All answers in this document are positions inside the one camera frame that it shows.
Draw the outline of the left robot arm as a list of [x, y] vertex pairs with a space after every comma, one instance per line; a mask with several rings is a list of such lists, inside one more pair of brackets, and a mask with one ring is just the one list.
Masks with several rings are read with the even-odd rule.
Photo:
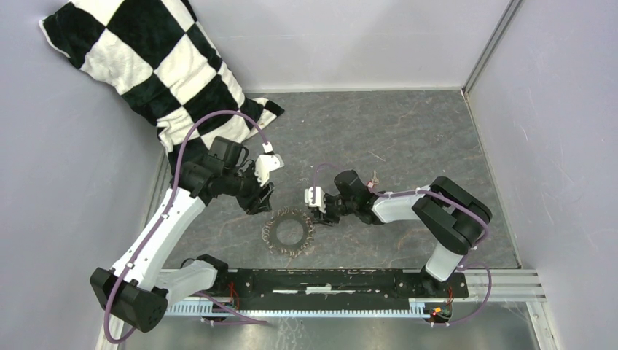
[[167, 307], [205, 291], [222, 296], [229, 278], [212, 262], [196, 260], [164, 276], [164, 262], [185, 230], [220, 195], [236, 198], [247, 215], [271, 210], [271, 172], [283, 167], [271, 143], [256, 160], [240, 143], [221, 136], [204, 155], [177, 160], [176, 173], [159, 209], [132, 246], [109, 269], [96, 268], [90, 285], [104, 318], [115, 316], [147, 333], [163, 318]]

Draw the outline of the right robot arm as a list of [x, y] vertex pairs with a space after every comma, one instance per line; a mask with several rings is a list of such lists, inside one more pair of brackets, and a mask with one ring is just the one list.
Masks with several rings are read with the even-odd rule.
[[487, 235], [493, 218], [484, 203], [446, 176], [413, 190], [378, 192], [356, 171], [346, 170], [335, 177], [334, 184], [336, 195], [316, 185], [304, 192], [305, 204], [323, 225], [335, 225], [341, 217], [350, 215], [366, 225], [400, 221], [425, 225], [437, 240], [421, 277], [421, 289], [431, 298], [449, 290], [450, 276]]

